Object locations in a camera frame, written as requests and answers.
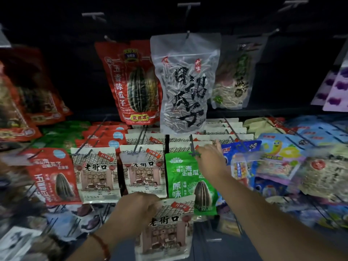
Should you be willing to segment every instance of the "red string bracelet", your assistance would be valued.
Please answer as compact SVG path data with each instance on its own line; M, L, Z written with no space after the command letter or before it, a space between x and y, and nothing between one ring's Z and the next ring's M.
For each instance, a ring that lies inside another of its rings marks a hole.
M98 235L90 233L89 236L93 237L100 244L104 252L104 260L109 261L111 258L109 246L106 243L104 243L103 240Z

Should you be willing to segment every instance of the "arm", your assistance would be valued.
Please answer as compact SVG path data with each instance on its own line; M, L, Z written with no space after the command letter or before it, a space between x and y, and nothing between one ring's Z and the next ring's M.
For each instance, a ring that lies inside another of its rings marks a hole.
M136 237L158 210L159 197L141 192L123 196L117 203L108 221L94 234L108 245L110 254L123 240ZM92 237L87 240L67 259L67 261L102 261L104 252L100 244Z
M264 261L348 260L319 233L235 180L226 170L219 141L216 143L216 147L198 148L199 169L221 193Z

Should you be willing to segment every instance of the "person's right hand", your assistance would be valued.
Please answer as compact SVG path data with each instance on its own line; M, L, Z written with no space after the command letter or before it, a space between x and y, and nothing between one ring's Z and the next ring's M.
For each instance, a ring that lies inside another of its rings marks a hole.
M199 146L197 152L200 153L200 157L195 157L200 172L211 184L221 175L230 175L221 144L219 140L216 140L215 143L215 145Z

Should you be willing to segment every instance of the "person's left hand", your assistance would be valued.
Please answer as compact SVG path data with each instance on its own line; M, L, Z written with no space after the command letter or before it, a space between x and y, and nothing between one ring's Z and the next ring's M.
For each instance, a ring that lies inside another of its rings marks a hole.
M160 209L159 200L156 195L143 192L123 196L96 234L108 244L138 236Z

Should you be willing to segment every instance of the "lotus logo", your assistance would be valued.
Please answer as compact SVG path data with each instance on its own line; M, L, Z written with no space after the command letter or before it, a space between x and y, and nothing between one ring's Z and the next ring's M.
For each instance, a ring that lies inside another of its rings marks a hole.
M172 158L172 159L170 160L170 162L171 162L171 163L182 163L183 160L180 159L180 158Z

